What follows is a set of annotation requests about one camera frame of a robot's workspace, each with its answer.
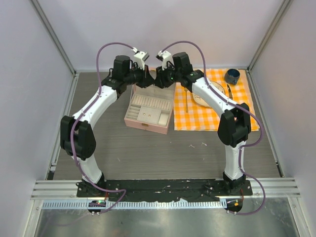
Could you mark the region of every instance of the metal utensil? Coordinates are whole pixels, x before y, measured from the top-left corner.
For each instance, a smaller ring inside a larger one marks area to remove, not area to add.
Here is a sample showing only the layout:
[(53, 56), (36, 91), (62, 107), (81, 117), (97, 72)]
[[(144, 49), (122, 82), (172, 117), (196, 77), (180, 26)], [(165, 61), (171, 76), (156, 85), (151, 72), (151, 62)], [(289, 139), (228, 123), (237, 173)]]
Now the metal utensil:
[(189, 108), (188, 108), (188, 96), (187, 96), (188, 89), (184, 88), (184, 91), (186, 92), (186, 113), (188, 113), (188, 112), (189, 112)]
[(228, 89), (228, 96), (232, 100), (233, 99), (233, 94), (232, 94), (232, 90), (231, 90), (229, 85), (227, 85), (227, 89)]

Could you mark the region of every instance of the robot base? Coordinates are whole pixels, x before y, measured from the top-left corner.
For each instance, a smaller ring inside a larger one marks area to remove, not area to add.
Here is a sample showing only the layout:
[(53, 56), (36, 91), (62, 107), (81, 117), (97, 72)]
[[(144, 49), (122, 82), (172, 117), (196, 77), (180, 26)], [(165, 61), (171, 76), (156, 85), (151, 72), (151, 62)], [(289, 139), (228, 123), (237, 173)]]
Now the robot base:
[[(105, 197), (104, 192), (93, 190), (94, 187), (90, 184), (84, 184), (80, 182), (78, 185), (79, 198)], [(226, 189), (224, 180), (215, 179), (107, 180), (104, 184), (104, 188), (109, 190), (126, 189), (122, 201), (131, 202), (171, 202), (181, 198), (191, 202), (218, 201), (220, 196), (240, 196), (240, 189), (244, 196), (252, 195), (248, 180), (235, 192)], [(109, 193), (108, 197), (110, 201), (117, 201), (121, 195), (122, 193)]]

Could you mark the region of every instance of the white wall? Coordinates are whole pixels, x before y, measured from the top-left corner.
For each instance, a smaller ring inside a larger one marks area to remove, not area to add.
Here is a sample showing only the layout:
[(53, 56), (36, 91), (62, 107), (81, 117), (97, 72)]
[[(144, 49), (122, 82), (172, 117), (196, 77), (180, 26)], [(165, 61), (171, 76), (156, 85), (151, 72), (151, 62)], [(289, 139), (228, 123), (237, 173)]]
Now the white wall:
[(0, 5), (0, 236), (15, 237), (45, 178), (71, 74), (29, 1)]
[[(39, 0), (77, 70), (95, 71), (98, 49), (112, 41), (148, 51), (147, 63), (158, 66), (158, 51), (178, 40), (191, 40), (206, 55), (208, 66), (248, 66), (282, 0)], [(100, 68), (113, 66), (122, 46), (104, 50)], [(186, 51), (195, 66), (200, 55)]]
[(316, 223), (316, 1), (295, 0), (259, 58), (253, 79), (286, 176)]

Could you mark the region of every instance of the metal floor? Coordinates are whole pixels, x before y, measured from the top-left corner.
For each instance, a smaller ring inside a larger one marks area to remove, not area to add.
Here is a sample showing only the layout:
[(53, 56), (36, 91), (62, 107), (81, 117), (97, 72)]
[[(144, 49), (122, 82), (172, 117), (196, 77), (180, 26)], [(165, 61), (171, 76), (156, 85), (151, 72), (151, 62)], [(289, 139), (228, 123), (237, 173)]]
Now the metal floor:
[[(244, 200), (253, 211), (261, 198)], [(42, 210), (36, 237), (298, 237), (287, 198), (268, 198), (255, 215), (234, 216), (224, 209), (112, 210), (82, 217), (87, 210)], [(55, 224), (68, 224), (58, 227)]]

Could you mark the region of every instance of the black mounting plate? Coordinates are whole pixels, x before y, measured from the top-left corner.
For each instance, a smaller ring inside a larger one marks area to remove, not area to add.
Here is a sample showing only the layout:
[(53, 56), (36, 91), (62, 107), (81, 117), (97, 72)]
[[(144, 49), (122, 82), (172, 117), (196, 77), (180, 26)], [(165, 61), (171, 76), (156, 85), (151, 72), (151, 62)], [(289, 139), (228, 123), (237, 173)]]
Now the black mounting plate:
[[(244, 196), (251, 196), (250, 181), (241, 187)], [(218, 201), (220, 196), (240, 196), (224, 188), (223, 180), (216, 179), (159, 179), (159, 180), (107, 180), (106, 189), (126, 189), (122, 201), (170, 202), (181, 198), (189, 202)], [(116, 201), (122, 193), (109, 193), (109, 200)], [(78, 197), (87, 197), (78, 190)]]

